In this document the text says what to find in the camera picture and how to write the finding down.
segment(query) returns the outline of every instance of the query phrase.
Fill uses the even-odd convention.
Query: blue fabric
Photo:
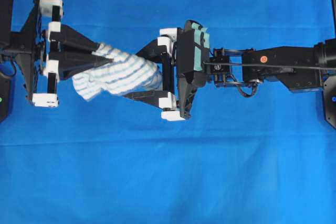
[[[330,0],[64,2],[65,24],[127,52],[187,19],[209,27],[211,47],[334,37]],[[15,0],[13,29],[31,7]],[[336,131],[320,93],[291,94],[277,82],[244,99],[207,85],[192,118],[170,123],[107,93],[87,103],[71,80],[58,86],[59,108],[34,108],[22,84],[18,74],[13,113],[0,125],[0,223],[336,221]]]

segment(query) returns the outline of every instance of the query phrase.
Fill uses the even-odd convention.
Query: white plastic bracket
[[[36,107],[58,107],[57,94],[33,94],[33,104]]]
[[[170,56],[172,56],[173,46],[176,40],[177,40],[177,28],[160,29],[160,37],[157,38],[158,46],[166,46],[167,52]]]
[[[63,0],[40,0],[42,16],[51,18],[53,6],[59,6],[59,15],[63,18]]]
[[[48,24],[48,41],[50,42],[50,33],[54,31],[56,33],[60,33],[61,32],[61,22],[50,22]]]
[[[168,92],[168,97],[159,98],[159,107],[162,109],[176,110],[176,96]]]
[[[180,116],[178,110],[173,111],[162,111],[161,118],[166,119],[167,121],[184,121],[185,119]]]

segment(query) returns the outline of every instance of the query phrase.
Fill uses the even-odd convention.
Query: cloth fold
[[[85,100],[90,101],[103,90],[125,95],[134,90],[162,89],[162,75],[154,62],[104,43],[92,54],[113,59],[113,63],[72,77],[73,87]]]

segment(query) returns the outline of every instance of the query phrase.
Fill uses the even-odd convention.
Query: blue stripe
[[[143,86],[146,82],[148,82],[149,80],[153,80],[154,76],[155,76],[158,72],[159,72],[159,70],[157,70],[157,71],[156,71],[150,78],[148,78],[148,79],[142,81],[141,83],[139,83],[137,86],[135,86],[135,87],[132,88],[131,90],[137,89],[138,87],[142,87],[142,86]],[[129,93],[131,90],[122,91],[122,92],[117,93],[117,94],[115,94],[115,95],[124,95],[124,94]],[[92,94],[92,93],[94,93],[94,92],[96,92],[96,91],[97,91],[97,90],[89,91],[89,92],[87,92],[87,93],[81,94],[81,96],[84,97],[84,96],[86,96],[86,95],[90,95],[90,94]]]

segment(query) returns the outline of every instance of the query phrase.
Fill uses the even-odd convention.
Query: white towel
[[[73,87],[89,101],[102,90],[124,95],[134,90],[162,90],[162,75],[149,60],[122,52],[104,43],[92,54],[113,59],[113,63],[89,69],[72,77]]]

